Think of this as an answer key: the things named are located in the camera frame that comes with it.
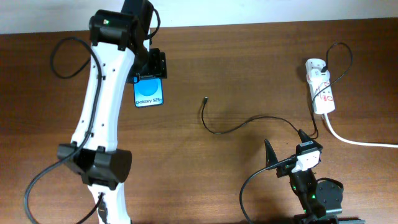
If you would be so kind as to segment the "blue Samsung Galaxy smartphone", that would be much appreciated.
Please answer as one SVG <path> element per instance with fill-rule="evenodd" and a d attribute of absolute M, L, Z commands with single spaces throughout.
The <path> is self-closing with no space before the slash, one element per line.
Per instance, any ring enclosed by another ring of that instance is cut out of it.
<path fill-rule="evenodd" d="M 164 103 L 162 80 L 140 80 L 134 84 L 134 102 L 138 108 L 158 106 Z"/>

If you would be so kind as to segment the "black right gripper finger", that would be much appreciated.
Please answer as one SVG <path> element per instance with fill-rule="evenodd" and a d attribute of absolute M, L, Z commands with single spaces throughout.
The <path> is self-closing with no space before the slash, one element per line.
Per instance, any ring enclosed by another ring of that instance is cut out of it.
<path fill-rule="evenodd" d="M 312 141 L 312 138 L 308 136 L 302 129 L 298 130 L 298 135 L 302 143 L 310 142 Z"/>
<path fill-rule="evenodd" d="M 264 140 L 264 145 L 266 149 L 266 166 L 273 166 L 277 163 L 275 151 L 273 150 L 271 143 L 267 139 Z"/>

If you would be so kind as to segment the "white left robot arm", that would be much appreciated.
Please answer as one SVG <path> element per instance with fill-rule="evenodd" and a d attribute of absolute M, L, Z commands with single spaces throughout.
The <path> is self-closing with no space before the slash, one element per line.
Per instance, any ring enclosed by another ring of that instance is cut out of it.
<path fill-rule="evenodd" d="M 130 223 L 124 196 L 132 154 L 118 148 L 118 119 L 125 86 L 134 85 L 137 106 L 162 102 L 165 54 L 151 48 L 149 1 L 125 1 L 119 12 L 99 10 L 89 21 L 90 77 L 79 123 L 59 161 L 78 174 L 95 200 L 100 223 Z"/>

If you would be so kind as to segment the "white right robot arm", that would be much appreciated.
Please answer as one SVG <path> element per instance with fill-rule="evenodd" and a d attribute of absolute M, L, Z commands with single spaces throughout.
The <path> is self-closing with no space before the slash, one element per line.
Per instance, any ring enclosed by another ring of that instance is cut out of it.
<path fill-rule="evenodd" d="M 298 130 L 301 143 L 295 154 L 278 160 L 268 140 L 266 149 L 266 170 L 276 170 L 276 176 L 289 177 L 290 187 L 298 197 L 303 213 L 294 216 L 295 223 L 365 223 L 359 218 L 339 218 L 343 209 L 344 185 L 331 178 L 316 178 L 312 171 L 321 162 L 323 146 Z"/>

